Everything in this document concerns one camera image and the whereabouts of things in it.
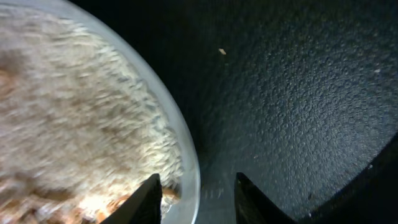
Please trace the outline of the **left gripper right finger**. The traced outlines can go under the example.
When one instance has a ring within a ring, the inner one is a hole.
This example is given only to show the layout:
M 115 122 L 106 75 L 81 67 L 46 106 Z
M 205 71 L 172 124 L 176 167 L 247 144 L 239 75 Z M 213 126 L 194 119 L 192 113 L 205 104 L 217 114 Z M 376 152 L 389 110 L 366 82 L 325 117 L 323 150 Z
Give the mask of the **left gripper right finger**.
M 234 207 L 237 224 L 297 224 L 242 172 L 234 181 Z

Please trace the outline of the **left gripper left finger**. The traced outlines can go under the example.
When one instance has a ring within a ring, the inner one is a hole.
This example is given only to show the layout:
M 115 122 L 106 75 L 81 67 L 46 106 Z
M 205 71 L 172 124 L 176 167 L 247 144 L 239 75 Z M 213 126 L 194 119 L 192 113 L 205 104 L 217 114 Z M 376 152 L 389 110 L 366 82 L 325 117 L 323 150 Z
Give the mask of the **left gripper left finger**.
M 162 186 L 152 174 L 115 212 L 101 224 L 160 224 Z

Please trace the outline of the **grey plate with food scraps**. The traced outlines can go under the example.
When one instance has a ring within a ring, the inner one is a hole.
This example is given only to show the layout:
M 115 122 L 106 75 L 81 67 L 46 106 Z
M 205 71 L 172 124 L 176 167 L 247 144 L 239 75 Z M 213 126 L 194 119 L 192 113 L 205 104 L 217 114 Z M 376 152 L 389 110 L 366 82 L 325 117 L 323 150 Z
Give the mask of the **grey plate with food scraps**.
M 148 64 L 68 1 L 1 2 L 1 222 L 101 223 L 152 174 L 193 223 L 195 147 Z

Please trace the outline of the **black round tray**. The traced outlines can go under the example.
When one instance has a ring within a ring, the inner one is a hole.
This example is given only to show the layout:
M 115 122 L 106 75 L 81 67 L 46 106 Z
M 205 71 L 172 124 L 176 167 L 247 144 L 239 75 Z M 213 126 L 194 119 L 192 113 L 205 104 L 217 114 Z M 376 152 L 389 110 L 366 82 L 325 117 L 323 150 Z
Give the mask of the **black round tray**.
M 201 173 L 198 223 L 246 174 L 299 223 L 397 222 L 396 1 L 78 1 L 155 70 Z

